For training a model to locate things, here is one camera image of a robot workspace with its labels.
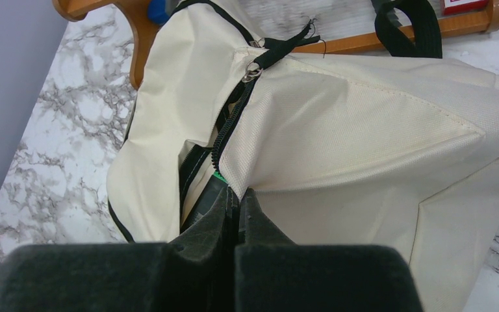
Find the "marble surface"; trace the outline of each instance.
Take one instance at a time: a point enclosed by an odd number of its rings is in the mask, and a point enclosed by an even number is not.
[[[302,16],[316,17],[326,39],[357,28],[337,24],[343,1],[272,2],[241,0],[277,38],[299,31]],[[499,73],[499,31],[444,40],[443,51]],[[0,191],[0,259],[23,244],[123,241],[107,211],[105,179],[136,96],[132,52],[129,24],[113,6],[68,25]],[[465,311],[499,311],[499,230]]]

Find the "blue object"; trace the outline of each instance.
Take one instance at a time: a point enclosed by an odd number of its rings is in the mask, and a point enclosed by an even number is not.
[[[171,14],[167,13],[167,0],[152,0],[148,5],[148,18],[158,25],[164,25],[168,20]]]

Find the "white bag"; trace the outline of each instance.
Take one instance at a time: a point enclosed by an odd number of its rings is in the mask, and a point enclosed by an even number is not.
[[[181,3],[153,44],[108,176],[128,240],[178,236],[214,157],[294,242],[392,246],[426,311],[461,311],[499,225],[499,75],[297,53],[259,71],[273,49],[248,42],[265,35],[236,1],[213,2]]]

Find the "gray wall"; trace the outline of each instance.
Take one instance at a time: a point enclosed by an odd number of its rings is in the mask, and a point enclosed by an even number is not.
[[[0,188],[66,24],[51,0],[0,0]]]

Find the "wooden rack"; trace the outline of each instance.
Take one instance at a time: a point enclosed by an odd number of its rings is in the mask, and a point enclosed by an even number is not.
[[[125,15],[131,25],[134,37],[133,61],[131,63],[131,84],[138,89],[142,82],[144,65],[160,27],[146,17],[150,0],[53,0],[60,15],[69,21],[81,21],[87,13],[105,5],[116,5]],[[499,0],[490,0],[484,10],[448,16],[439,20],[443,38],[463,34],[491,32],[499,29]],[[410,39],[414,39],[412,26],[400,27]],[[374,32],[328,41],[326,53],[352,54],[363,51],[383,49]],[[298,47],[294,52],[324,53],[324,44],[311,44]]]

